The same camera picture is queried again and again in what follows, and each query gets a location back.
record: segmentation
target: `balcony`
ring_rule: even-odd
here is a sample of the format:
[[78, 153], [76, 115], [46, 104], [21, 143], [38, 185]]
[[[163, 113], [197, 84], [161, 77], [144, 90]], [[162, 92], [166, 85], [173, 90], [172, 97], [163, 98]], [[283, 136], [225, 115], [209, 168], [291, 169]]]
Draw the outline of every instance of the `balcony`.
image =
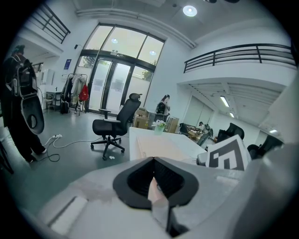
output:
[[182, 84], [220, 78], [255, 79], [288, 86], [297, 72], [291, 47], [278, 44], [245, 44], [214, 50], [185, 61]]
[[41, 4], [28, 19], [59, 43], [63, 43], [70, 30], [61, 22], [56, 14], [46, 5]]

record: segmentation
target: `floor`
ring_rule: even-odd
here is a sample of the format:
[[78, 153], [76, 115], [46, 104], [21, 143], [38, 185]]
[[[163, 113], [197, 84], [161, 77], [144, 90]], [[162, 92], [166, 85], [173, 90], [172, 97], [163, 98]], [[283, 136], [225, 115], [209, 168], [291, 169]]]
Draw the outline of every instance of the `floor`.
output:
[[[103, 118], [91, 113], [81, 113], [78, 116], [74, 111], [61, 115], [58, 111], [51, 110], [50, 113], [45, 112], [44, 117], [45, 129], [39, 138], [44, 144], [51, 136], [61, 134], [63, 137], [57, 140], [56, 147], [73, 141], [98, 139], [99, 136], [93, 133], [92, 123], [95, 119]], [[106, 153], [107, 161], [102, 159], [105, 144], [94, 145], [94, 150], [91, 150], [89, 142], [74, 143], [65, 148], [54, 148], [50, 145], [49, 155], [59, 154], [60, 160], [51, 162], [49, 159], [44, 159], [31, 164], [21, 157], [9, 136], [3, 145], [7, 150], [14, 174], [11, 175], [4, 169], [2, 174], [16, 203], [33, 214], [37, 214], [49, 199], [66, 188], [69, 183], [86, 173], [129, 161], [128, 134], [122, 136], [121, 142], [126, 149], [125, 153], [121, 153], [119, 148], [109, 146]], [[44, 157], [45, 155], [36, 155], [38, 160]]]

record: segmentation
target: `doorway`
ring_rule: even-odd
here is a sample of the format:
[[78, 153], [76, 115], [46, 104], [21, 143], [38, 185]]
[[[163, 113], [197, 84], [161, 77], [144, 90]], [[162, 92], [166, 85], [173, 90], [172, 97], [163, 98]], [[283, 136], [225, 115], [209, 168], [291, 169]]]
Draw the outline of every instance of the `doorway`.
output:
[[89, 112], [111, 111], [116, 116], [125, 103], [134, 65], [109, 57], [99, 57], [88, 83]]

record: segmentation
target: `ceiling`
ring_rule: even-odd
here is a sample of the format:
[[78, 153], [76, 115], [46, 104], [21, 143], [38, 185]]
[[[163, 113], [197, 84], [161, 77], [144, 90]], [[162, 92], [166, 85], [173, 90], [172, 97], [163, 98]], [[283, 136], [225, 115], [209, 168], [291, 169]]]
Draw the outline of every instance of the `ceiling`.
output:
[[[190, 86], [208, 99], [221, 113], [269, 132], [275, 125], [267, 119], [268, 109], [285, 88], [282, 85], [263, 88], [255, 85], [236, 83], [190, 84]], [[229, 107], [226, 107], [220, 96], [224, 96]]]
[[[267, 16], [258, 2], [252, 0], [240, 0], [236, 4], [224, 0], [218, 0], [214, 4], [203, 0], [73, 0], [73, 2], [77, 10], [113, 8], [145, 14], [173, 27], [191, 41], [229, 24]], [[183, 13], [183, 7], [186, 5], [196, 7], [197, 15], [186, 16]]]
[[32, 63], [38, 63], [39, 59], [45, 59], [54, 56], [52, 53], [47, 52], [44, 48], [27, 41], [24, 38], [16, 37], [12, 44], [11, 50], [17, 45], [25, 45], [24, 56]]

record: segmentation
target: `railing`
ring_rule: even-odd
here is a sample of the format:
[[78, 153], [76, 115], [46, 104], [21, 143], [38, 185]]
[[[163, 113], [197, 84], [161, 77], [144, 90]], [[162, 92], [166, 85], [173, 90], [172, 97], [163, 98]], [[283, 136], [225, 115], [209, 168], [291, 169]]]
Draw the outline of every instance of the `railing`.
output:
[[291, 47], [278, 44], [245, 44], [226, 47], [210, 51], [203, 55], [185, 61], [185, 72], [201, 66], [215, 66], [216, 64], [230, 61], [248, 61], [256, 63], [279, 63], [295, 66], [291, 54]]
[[44, 3], [31, 15], [29, 21], [59, 43], [63, 43], [65, 37], [71, 33], [56, 14]]

